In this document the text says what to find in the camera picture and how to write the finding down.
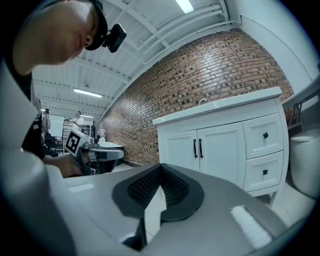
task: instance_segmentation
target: toilet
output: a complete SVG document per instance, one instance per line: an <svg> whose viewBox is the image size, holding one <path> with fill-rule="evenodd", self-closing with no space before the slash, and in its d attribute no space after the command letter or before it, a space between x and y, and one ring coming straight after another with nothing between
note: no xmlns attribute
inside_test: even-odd
<svg viewBox="0 0 320 256"><path fill-rule="evenodd" d="M317 199L320 196L320 128L290 138L290 166L295 187Z"/></svg>

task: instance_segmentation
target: white ceiling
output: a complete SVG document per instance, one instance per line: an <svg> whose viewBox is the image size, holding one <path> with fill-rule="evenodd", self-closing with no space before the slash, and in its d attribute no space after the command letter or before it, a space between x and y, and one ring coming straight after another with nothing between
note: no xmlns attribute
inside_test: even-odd
<svg viewBox="0 0 320 256"><path fill-rule="evenodd" d="M175 0L101 0L109 29L120 23L127 36L115 53L100 47L83 50L60 66L39 66L33 72L41 108L74 116L81 110L98 121L121 93L165 55L196 38L228 30L224 0L190 0L194 11L184 14ZM102 98L73 92L73 88Z"/></svg>

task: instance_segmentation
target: cabinet door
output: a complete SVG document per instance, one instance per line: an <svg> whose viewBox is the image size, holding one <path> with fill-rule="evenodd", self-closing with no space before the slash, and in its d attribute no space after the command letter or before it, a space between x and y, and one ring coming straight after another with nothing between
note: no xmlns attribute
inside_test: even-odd
<svg viewBox="0 0 320 256"><path fill-rule="evenodd" d="M246 145L242 123L199 129L197 137L200 172L225 179L243 188Z"/></svg>
<svg viewBox="0 0 320 256"><path fill-rule="evenodd" d="M199 172L197 131L169 133L165 136L162 163L181 166Z"/></svg>

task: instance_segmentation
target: white wall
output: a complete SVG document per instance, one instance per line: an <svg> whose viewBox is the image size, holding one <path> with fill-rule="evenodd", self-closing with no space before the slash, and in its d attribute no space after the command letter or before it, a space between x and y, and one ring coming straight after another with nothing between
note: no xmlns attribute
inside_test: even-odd
<svg viewBox="0 0 320 256"><path fill-rule="evenodd" d="M320 57L316 48L297 19L280 1L225 0L225 3L230 19L241 22L238 27L276 60L294 93L302 90L319 74L317 65ZM313 122L312 116L317 115L313 111L319 105L319 97L304 103L302 120Z"/></svg>

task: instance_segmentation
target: black shirt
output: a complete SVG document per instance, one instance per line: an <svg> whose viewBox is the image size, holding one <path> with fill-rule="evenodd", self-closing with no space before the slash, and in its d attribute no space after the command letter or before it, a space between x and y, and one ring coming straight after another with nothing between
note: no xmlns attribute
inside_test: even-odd
<svg viewBox="0 0 320 256"><path fill-rule="evenodd" d="M38 114L34 119L26 137L24 138L22 148L25 151L29 151L37 155L40 159L45 157L42 141L41 141L41 125L42 125L42 113L41 113L41 103L34 93L34 85L32 82L32 74L26 76L19 75L15 70L12 61L12 50L9 51L10 54L5 57L5 62L10 70L16 83L19 85L20 89L23 91L24 95L31 101L33 106L38 110Z"/></svg>

